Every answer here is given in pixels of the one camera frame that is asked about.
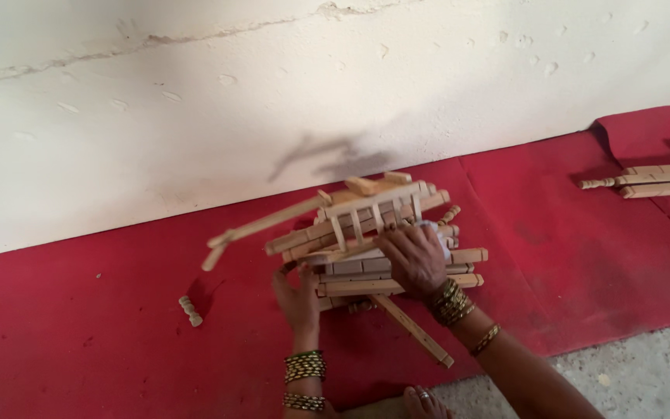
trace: woman's right hand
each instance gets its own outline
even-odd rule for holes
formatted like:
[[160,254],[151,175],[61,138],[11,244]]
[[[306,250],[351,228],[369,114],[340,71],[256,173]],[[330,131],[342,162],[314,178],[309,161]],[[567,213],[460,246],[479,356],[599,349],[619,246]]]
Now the woman's right hand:
[[429,303],[446,282],[446,261],[430,226],[399,226],[374,240],[392,263],[392,279],[411,297]]

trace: wall crack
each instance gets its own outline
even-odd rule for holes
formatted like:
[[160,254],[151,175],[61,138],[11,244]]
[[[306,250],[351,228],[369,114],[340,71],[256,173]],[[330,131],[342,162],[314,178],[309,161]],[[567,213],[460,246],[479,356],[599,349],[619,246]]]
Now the wall crack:
[[50,70],[53,68],[67,67],[70,66],[71,64],[75,64],[76,62],[103,60],[106,58],[113,58],[113,57],[120,57],[122,55],[134,54],[136,52],[142,52],[144,50],[158,48],[159,46],[163,45],[194,43],[200,41],[213,40],[216,38],[224,38],[227,36],[237,35],[238,33],[259,31],[267,26],[293,23],[299,20],[310,19],[312,17],[317,16],[323,16],[327,20],[335,19],[336,21],[339,22],[345,16],[362,16],[362,15],[376,14],[390,7],[409,5],[412,3],[420,3],[424,1],[425,0],[409,0],[407,2],[388,3],[386,5],[381,5],[377,7],[369,7],[368,9],[359,9],[353,7],[338,7],[334,2],[326,2],[322,3],[319,7],[317,7],[317,10],[309,14],[305,14],[298,17],[279,19],[272,22],[252,23],[248,25],[246,28],[227,28],[207,36],[183,36],[181,38],[172,38],[171,36],[149,35],[141,43],[134,45],[133,47],[130,48],[122,49],[120,51],[98,52],[95,54],[85,54],[75,57],[67,57],[60,60],[41,62],[34,65],[9,66],[0,68],[0,81],[20,78],[28,74],[40,73],[42,71]]

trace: foot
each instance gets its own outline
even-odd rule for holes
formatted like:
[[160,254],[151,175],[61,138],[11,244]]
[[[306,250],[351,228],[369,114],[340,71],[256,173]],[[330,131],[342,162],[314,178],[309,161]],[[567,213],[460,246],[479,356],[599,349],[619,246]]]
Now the foot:
[[405,407],[410,419],[453,419],[451,410],[439,402],[439,399],[421,386],[405,388],[403,394]]

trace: forearm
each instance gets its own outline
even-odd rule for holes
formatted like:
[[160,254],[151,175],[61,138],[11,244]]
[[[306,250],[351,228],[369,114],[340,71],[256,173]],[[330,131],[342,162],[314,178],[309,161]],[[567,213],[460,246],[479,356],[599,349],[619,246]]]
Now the forearm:
[[[319,330],[294,334],[292,355],[317,349],[319,349]],[[295,379],[291,383],[286,384],[286,393],[302,396],[322,396],[321,378],[318,376],[308,376]],[[283,417],[284,419],[311,419],[318,417],[318,414],[308,410],[284,408]]]
[[[493,325],[493,320],[476,308],[452,325],[451,332],[472,350]],[[477,361],[521,419],[601,417],[544,359],[503,330],[477,356]]]

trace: woman's left hand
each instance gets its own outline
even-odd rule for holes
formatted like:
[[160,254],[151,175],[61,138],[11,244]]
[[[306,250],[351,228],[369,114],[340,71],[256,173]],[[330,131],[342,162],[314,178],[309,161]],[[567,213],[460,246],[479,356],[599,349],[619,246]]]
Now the woman's left hand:
[[299,270],[300,287],[294,288],[286,279],[286,274],[295,266],[295,262],[289,262],[273,272],[275,298],[284,312],[286,322],[293,330],[294,337],[318,336],[319,302],[315,292],[316,277],[312,275],[310,268],[302,266]]

